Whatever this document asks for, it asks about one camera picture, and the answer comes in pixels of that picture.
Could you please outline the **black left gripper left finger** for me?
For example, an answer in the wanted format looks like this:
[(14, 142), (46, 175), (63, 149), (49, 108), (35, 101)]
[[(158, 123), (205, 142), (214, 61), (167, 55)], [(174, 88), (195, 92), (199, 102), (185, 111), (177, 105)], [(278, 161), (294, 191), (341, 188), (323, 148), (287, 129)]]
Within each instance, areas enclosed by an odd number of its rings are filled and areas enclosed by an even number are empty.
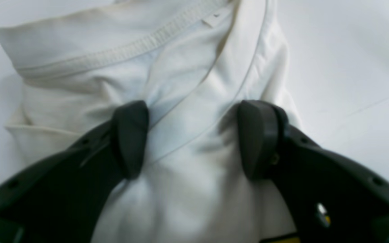
[(148, 127), (145, 101), (127, 103), (0, 184), (0, 243), (89, 243), (113, 189), (139, 177)]

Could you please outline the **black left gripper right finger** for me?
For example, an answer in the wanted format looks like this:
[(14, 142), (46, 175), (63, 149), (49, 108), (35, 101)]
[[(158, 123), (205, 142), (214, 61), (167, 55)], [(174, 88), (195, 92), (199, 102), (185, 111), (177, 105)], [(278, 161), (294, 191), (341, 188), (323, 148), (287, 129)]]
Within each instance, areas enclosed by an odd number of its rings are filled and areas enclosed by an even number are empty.
[(237, 106), (242, 167), (250, 181), (271, 180), (301, 243), (389, 243), (389, 182), (323, 149), (279, 106)]

